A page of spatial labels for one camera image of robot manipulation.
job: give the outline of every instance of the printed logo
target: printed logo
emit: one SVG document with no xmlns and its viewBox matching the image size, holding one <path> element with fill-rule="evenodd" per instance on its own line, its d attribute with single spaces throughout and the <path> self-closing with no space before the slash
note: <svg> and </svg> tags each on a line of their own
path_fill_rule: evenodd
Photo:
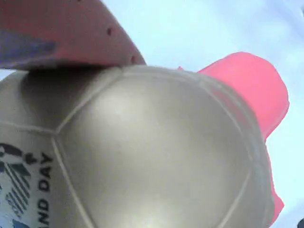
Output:
<svg viewBox="0 0 304 228">
<path fill-rule="evenodd" d="M 25 154 L 12 145 L 0 143 L 0 211 L 7 217 L 0 218 L 0 228 L 30 228 L 17 220 L 29 206 L 31 173 L 28 167 L 37 162 L 32 153 Z"/>
</svg>

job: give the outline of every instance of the soccer ball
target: soccer ball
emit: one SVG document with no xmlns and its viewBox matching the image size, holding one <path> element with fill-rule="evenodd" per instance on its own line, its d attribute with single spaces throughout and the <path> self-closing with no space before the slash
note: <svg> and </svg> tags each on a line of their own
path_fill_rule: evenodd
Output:
<svg viewBox="0 0 304 228">
<path fill-rule="evenodd" d="M 195 73 L 18 71 L 0 83 L 0 154 L 18 228 L 266 228 L 274 212 L 254 114 Z"/>
</svg>

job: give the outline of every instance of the ball panel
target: ball panel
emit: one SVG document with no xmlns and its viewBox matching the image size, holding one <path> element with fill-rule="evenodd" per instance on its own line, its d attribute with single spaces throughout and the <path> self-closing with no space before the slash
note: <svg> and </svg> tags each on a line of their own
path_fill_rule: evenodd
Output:
<svg viewBox="0 0 304 228">
<path fill-rule="evenodd" d="M 153 75 L 118 80 L 65 125 L 71 180 L 104 228 L 151 217 L 158 227 L 214 227 L 252 167 L 246 146 L 195 81 Z"/>
<path fill-rule="evenodd" d="M 55 132 L 95 90 L 114 81 L 121 70 L 58 69 L 18 71 L 0 82 L 0 121 Z"/>
<path fill-rule="evenodd" d="M 51 135 L 0 124 L 0 221 L 6 228 L 87 227 Z"/>
</svg>

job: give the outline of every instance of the striped graphic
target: striped graphic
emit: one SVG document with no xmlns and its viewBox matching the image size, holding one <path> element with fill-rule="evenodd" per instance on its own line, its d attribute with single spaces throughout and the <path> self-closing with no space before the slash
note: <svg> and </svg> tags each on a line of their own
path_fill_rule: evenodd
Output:
<svg viewBox="0 0 304 228">
<path fill-rule="evenodd" d="M 29 182 L 22 173 L 12 168 L 10 164 L 5 164 L 4 171 L 12 183 L 11 190 L 7 193 L 7 198 L 11 201 L 14 208 L 17 209 L 20 214 L 23 214 L 29 204 Z"/>
</svg>

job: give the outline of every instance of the sky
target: sky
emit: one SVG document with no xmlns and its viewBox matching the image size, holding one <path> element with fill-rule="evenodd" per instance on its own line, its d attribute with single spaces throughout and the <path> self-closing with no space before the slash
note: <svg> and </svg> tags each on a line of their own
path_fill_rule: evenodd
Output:
<svg viewBox="0 0 304 228">
<path fill-rule="evenodd" d="M 304 0 L 104 0 L 150 66 L 198 71 L 237 51 L 271 62 L 290 108 L 266 144 L 285 208 L 273 228 L 304 217 Z M 0 70 L 0 79 L 11 71 Z"/>
</svg>

